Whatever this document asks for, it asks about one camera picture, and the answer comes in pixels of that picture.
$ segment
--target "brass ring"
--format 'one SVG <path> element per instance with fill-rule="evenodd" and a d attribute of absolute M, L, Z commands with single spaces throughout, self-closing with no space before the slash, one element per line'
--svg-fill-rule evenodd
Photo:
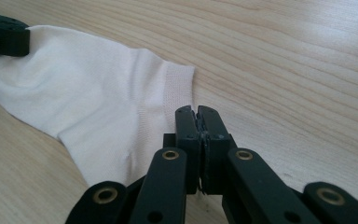
<path fill-rule="evenodd" d="M 105 187 L 95 191 L 92 200 L 94 200 L 95 203 L 99 204 L 110 203 L 117 197 L 117 195 L 118 192 L 115 188 Z"/>
<path fill-rule="evenodd" d="M 168 161 L 175 160 L 179 158 L 179 153 L 177 151 L 168 150 L 162 153 L 162 158 Z"/>
<path fill-rule="evenodd" d="M 250 153 L 248 151 L 244 151 L 244 150 L 237 151 L 235 153 L 235 156 L 238 159 L 243 160 L 243 161 L 249 161 L 249 160 L 251 160 L 253 158 L 252 153 Z"/>
<path fill-rule="evenodd" d="M 316 191 L 316 194 L 319 198 L 332 205 L 342 205 L 345 203 L 344 197 L 330 188 L 320 188 Z"/>

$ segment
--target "white fabric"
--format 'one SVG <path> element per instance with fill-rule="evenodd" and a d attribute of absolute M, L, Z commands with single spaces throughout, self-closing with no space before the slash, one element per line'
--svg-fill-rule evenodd
<path fill-rule="evenodd" d="M 74 30 L 30 30 L 28 56 L 0 56 L 0 105 L 60 139 L 89 185 L 144 175 L 175 109 L 192 104 L 194 67 Z"/>

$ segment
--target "wood grain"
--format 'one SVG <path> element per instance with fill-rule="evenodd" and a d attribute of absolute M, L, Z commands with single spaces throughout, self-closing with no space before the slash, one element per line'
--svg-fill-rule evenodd
<path fill-rule="evenodd" d="M 195 105 L 290 187 L 358 198 L 358 1 L 0 1 L 0 14 L 147 48 L 195 65 Z M 87 188 L 65 148 L 0 107 L 0 223 L 63 223 Z M 225 223 L 188 196 L 186 223 Z"/>

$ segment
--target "black clamp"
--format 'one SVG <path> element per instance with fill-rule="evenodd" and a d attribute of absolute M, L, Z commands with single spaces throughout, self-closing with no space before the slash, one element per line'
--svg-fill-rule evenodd
<path fill-rule="evenodd" d="M 0 16 L 0 54 L 14 57 L 29 53 L 30 31 L 27 24 Z"/>
<path fill-rule="evenodd" d="M 143 178 L 128 187 L 89 188 L 67 224 L 185 223 L 186 195 L 223 195 L 229 223 L 358 223 L 358 201 L 324 182 L 287 187 L 254 151 L 237 147 L 216 110 L 176 110 L 176 133 L 164 134 Z"/>

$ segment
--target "white sock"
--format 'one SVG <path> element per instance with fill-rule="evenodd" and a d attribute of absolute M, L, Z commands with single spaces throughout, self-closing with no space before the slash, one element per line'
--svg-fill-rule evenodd
<path fill-rule="evenodd" d="M 0 56 L 0 105 L 60 139 L 89 185 L 144 175 L 174 111 L 192 105 L 194 67 L 74 30 L 30 30 L 28 56 Z"/>

